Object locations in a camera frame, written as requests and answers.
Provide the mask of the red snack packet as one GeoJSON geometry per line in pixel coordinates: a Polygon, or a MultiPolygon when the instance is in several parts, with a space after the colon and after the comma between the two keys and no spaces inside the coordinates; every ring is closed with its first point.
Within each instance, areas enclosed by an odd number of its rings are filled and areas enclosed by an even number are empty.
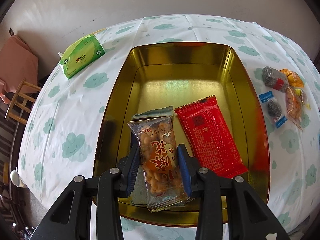
{"type": "Polygon", "coordinates": [[[220,177],[244,174],[244,165],[231,132],[212,95],[174,109],[189,141],[193,156],[201,167],[220,177]]]}

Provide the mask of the maroon gold toffee tin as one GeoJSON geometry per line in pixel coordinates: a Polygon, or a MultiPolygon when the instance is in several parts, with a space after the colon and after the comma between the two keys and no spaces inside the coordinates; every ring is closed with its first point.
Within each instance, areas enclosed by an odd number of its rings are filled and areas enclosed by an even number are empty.
{"type": "Polygon", "coordinates": [[[95,176],[129,154],[127,122],[137,113],[180,107],[208,96],[218,106],[248,172],[244,175],[263,201],[270,191],[268,135],[260,101],[237,52],[203,42],[159,43],[133,48],[106,105],[95,155],[95,176]]]}

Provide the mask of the blue-ended candy packet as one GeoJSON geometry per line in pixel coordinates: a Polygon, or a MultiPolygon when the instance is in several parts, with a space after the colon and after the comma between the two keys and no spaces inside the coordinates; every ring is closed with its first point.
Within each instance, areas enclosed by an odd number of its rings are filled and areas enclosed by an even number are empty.
{"type": "Polygon", "coordinates": [[[259,94],[259,100],[267,111],[268,116],[273,120],[276,128],[280,128],[287,121],[287,117],[284,114],[279,102],[270,90],[266,93],[259,94]]]}

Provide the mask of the pink cloth covered furniture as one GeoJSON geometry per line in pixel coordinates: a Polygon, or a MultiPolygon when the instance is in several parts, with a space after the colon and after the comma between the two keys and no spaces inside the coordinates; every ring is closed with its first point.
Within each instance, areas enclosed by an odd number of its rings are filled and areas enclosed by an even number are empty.
{"type": "Polygon", "coordinates": [[[15,93],[22,80],[38,84],[39,58],[17,35],[7,39],[1,49],[1,100],[9,104],[8,93],[15,93]]]}

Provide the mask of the yellow-edged clear snack packet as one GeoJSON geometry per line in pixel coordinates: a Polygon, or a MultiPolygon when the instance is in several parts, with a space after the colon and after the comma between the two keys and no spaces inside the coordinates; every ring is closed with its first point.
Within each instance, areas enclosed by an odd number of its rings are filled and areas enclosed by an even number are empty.
{"type": "Polygon", "coordinates": [[[306,109],[311,109],[310,103],[308,101],[308,98],[307,98],[304,90],[302,90],[301,88],[295,88],[294,90],[295,90],[296,94],[298,95],[298,97],[300,98],[302,105],[306,109]]]}

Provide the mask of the wooden stool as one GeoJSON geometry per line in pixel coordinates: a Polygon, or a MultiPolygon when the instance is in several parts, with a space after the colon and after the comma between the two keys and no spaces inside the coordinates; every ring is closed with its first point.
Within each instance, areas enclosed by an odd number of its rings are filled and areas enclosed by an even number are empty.
{"type": "Polygon", "coordinates": [[[9,121],[12,119],[20,124],[26,125],[33,105],[35,104],[36,97],[40,91],[41,87],[23,79],[9,103],[4,117],[5,120],[9,121]]]}

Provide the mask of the green tissue pack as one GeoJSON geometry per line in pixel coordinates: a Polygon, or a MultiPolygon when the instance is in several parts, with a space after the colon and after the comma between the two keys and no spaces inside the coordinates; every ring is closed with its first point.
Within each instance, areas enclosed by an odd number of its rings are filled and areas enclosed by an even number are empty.
{"type": "Polygon", "coordinates": [[[70,45],[60,56],[59,64],[67,79],[71,79],[104,54],[103,46],[94,34],[90,34],[70,45]]]}

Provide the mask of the grey seaweed snack packet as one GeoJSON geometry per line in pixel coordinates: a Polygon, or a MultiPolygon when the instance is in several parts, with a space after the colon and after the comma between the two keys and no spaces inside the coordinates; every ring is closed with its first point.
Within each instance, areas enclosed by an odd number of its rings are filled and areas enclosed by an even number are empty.
{"type": "Polygon", "coordinates": [[[263,67],[262,78],[265,86],[276,89],[281,92],[286,92],[289,87],[289,82],[286,75],[269,66],[263,67]]]}

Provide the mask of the orange snack packet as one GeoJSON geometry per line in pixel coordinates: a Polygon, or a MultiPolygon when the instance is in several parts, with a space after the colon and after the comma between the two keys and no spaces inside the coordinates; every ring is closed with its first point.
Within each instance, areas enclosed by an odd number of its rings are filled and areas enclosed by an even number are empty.
{"type": "Polygon", "coordinates": [[[300,76],[291,70],[288,69],[281,69],[280,72],[286,75],[287,80],[289,82],[289,85],[292,87],[298,87],[298,88],[303,88],[304,87],[304,82],[300,78],[300,76]]]}

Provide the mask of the dark wooden bench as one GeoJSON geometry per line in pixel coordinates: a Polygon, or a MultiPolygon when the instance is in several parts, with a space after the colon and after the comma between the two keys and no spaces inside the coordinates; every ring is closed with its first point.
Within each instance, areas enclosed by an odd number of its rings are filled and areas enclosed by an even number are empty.
{"type": "Polygon", "coordinates": [[[6,120],[8,105],[1,102],[1,215],[17,239],[26,239],[29,226],[24,208],[23,189],[15,186],[10,172],[18,167],[24,125],[6,120]]]}

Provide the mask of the white round object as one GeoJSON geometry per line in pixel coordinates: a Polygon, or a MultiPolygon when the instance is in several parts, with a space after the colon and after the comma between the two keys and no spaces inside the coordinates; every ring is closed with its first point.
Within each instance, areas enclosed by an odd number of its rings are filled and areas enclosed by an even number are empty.
{"type": "Polygon", "coordinates": [[[16,187],[26,188],[25,183],[22,181],[16,170],[10,172],[10,180],[16,187]]]}

